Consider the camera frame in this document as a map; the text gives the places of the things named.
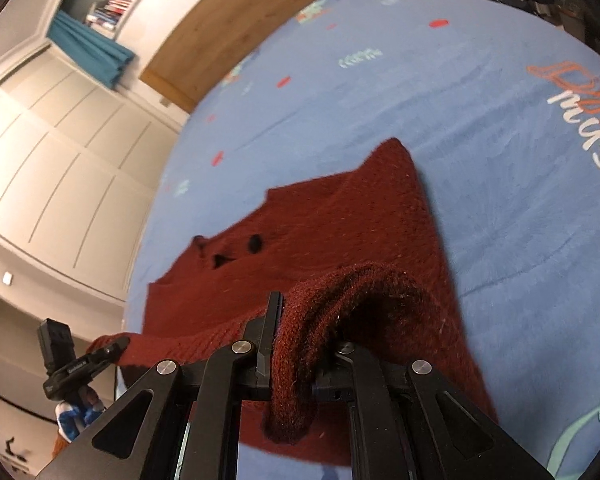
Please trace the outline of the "gloved left hand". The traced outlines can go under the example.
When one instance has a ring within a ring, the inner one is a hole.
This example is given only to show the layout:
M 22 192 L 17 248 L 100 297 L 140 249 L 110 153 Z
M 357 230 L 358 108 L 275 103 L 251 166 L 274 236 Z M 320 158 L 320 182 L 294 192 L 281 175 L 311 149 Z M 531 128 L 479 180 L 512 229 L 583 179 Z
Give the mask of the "gloved left hand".
M 55 415 L 60 436 L 68 443 L 106 411 L 98 393 L 90 386 L 80 387 L 71 400 L 56 405 Z

